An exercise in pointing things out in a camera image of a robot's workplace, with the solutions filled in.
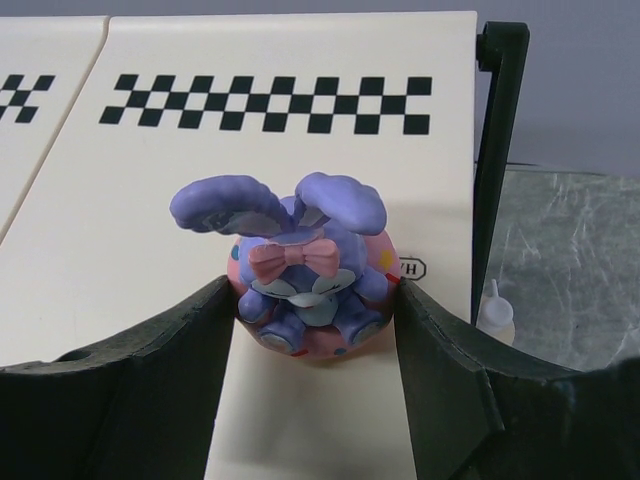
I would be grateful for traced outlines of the purple bunny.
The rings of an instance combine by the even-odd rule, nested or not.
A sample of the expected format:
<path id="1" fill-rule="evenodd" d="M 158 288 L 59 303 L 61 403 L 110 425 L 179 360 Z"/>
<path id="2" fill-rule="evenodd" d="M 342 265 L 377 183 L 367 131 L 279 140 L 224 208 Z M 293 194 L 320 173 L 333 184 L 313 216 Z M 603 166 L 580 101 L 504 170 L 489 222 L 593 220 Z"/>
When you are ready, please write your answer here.
<path id="1" fill-rule="evenodd" d="M 220 175 L 184 186 L 169 209 L 182 229 L 234 237 L 236 315 L 262 346 L 328 359 L 391 321 L 400 260 L 374 187 L 314 172 L 279 197 L 251 176 Z"/>

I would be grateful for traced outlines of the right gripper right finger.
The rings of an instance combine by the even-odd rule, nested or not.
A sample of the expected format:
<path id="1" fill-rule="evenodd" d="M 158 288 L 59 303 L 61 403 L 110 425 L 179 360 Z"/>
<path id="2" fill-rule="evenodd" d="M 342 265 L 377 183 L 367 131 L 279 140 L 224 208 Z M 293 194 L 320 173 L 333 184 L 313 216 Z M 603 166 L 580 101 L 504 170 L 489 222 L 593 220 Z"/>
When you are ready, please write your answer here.
<path id="1" fill-rule="evenodd" d="M 639 361 L 579 372 L 509 347 L 411 281 L 397 354 L 421 479 L 635 479 Z"/>

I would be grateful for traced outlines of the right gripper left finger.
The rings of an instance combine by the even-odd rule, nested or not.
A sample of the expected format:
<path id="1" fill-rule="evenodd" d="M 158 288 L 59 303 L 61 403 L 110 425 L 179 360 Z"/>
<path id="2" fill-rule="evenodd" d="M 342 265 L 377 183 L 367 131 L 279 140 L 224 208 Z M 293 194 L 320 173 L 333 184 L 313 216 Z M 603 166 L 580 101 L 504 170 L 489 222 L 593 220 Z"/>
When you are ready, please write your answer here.
<path id="1" fill-rule="evenodd" d="M 59 359 L 1 370 L 5 479 L 201 479 L 234 320 L 225 278 Z"/>

